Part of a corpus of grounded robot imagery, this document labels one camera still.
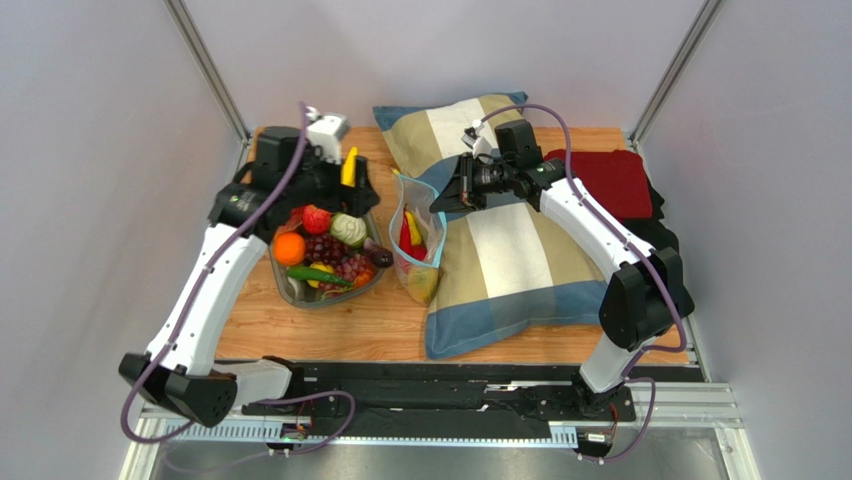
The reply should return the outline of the clear zip top bag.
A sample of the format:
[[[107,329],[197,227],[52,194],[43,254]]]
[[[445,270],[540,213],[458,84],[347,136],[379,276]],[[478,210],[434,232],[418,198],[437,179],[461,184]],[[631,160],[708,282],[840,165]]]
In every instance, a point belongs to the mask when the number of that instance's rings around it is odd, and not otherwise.
[[[438,191],[393,170],[397,207],[389,224],[394,269],[411,298],[428,305],[436,295],[446,241],[444,213],[430,211]]]

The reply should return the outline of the yellow orange mango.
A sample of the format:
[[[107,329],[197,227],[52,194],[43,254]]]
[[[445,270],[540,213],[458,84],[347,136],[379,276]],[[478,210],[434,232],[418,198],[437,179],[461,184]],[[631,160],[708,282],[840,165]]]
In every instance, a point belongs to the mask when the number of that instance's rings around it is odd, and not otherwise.
[[[434,298],[439,279],[438,268],[410,265],[403,270],[403,284],[409,295],[423,305],[428,305]]]

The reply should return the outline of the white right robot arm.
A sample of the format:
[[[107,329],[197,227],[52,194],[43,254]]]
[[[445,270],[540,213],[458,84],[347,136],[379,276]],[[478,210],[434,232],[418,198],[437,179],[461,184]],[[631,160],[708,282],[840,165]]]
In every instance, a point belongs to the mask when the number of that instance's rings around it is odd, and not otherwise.
[[[610,393],[658,337],[688,316],[682,259],[675,249],[658,249],[620,224],[574,177],[567,159],[544,159],[528,121],[500,125],[494,145],[484,127],[475,120],[464,131],[468,150],[458,156],[430,210],[480,211],[489,196],[512,193],[572,237],[608,279],[598,313],[603,334],[574,383],[589,395]]]

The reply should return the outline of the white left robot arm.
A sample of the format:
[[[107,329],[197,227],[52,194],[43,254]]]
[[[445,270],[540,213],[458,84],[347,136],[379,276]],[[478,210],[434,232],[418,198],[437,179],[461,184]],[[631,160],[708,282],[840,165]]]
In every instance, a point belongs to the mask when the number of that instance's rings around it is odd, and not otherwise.
[[[377,206],[368,160],[343,154],[338,133],[269,127],[256,157],[216,195],[192,273],[148,347],[126,353],[118,373],[130,397],[214,427],[236,406],[280,400],[295,364],[275,356],[242,363],[215,359],[224,326],[248,275],[293,211],[309,205],[363,216]]]

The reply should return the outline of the yellow pear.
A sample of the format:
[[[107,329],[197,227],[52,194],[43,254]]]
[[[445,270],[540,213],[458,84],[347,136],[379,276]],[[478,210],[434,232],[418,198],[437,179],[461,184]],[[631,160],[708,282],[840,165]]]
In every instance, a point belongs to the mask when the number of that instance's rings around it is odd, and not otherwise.
[[[408,231],[410,236],[410,243],[413,247],[420,246],[423,244],[423,236],[420,232],[420,228],[418,225],[418,221],[413,212],[406,210],[405,211],[406,221],[408,225]]]

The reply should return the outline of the red apple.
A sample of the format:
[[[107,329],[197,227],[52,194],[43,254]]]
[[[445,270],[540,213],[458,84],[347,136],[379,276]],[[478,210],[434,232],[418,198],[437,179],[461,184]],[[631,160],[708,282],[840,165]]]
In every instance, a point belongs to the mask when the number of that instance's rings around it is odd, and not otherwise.
[[[423,262],[428,255],[428,249],[423,244],[413,245],[409,248],[407,254],[414,260]]]

